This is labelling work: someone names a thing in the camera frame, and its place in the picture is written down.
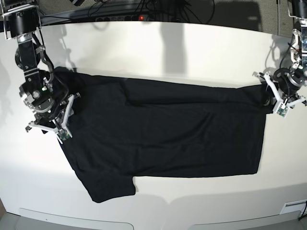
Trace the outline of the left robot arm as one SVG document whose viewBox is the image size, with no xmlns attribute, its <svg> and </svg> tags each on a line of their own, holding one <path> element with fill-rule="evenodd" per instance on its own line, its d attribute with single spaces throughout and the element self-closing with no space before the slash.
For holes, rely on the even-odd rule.
<svg viewBox="0 0 307 230">
<path fill-rule="evenodd" d="M 271 75 L 257 73 L 267 87 L 271 89 L 274 103 L 273 112 L 283 117 L 294 108 L 296 104 L 307 104 L 304 96 L 298 91 L 307 84 L 307 2 L 305 0 L 289 0 L 292 8 L 288 9 L 289 17 L 299 23 L 299 29 L 292 30 L 291 41 L 286 54 L 290 55 L 291 65 L 283 67 L 286 56 L 283 56 L 279 68 Z"/>
</svg>

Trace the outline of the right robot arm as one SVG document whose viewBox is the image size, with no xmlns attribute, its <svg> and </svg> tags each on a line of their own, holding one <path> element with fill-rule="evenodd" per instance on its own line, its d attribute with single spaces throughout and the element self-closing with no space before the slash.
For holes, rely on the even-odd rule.
<svg viewBox="0 0 307 230">
<path fill-rule="evenodd" d="M 55 133 L 60 141 L 71 138 L 68 119 L 73 115 L 73 102 L 80 95 L 71 94 L 56 76 L 43 37 L 36 36 L 42 27 L 37 1 L 2 0 L 0 9 L 5 38 L 18 43 L 15 62 L 25 78 L 19 88 L 20 97 L 35 116 L 26 131 L 36 127 L 44 133 Z"/>
</svg>

